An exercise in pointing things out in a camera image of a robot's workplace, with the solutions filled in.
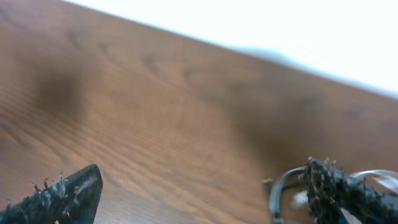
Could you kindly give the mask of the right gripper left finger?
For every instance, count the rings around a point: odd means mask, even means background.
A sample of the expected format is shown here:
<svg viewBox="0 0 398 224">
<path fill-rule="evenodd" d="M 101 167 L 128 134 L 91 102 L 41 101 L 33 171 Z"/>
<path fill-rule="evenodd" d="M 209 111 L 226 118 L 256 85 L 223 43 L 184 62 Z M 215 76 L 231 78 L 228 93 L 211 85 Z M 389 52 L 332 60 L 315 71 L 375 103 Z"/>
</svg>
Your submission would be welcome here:
<svg viewBox="0 0 398 224">
<path fill-rule="evenodd" d="M 9 202 L 1 210 L 1 224 L 93 224 L 103 190 L 103 179 L 96 164 L 58 180 L 44 188 L 34 185 L 34 193 L 17 204 Z"/>
</svg>

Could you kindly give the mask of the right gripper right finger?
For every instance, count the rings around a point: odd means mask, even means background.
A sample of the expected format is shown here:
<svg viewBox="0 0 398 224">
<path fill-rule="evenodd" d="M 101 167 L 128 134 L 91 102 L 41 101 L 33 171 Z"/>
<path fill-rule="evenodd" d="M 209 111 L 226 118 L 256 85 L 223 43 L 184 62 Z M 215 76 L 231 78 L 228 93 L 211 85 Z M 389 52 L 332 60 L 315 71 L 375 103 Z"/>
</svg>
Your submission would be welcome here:
<svg viewBox="0 0 398 224">
<path fill-rule="evenodd" d="M 310 158 L 301 175 L 316 223 L 346 223 L 342 209 L 361 223 L 397 224 L 397 198 L 327 161 Z"/>
</svg>

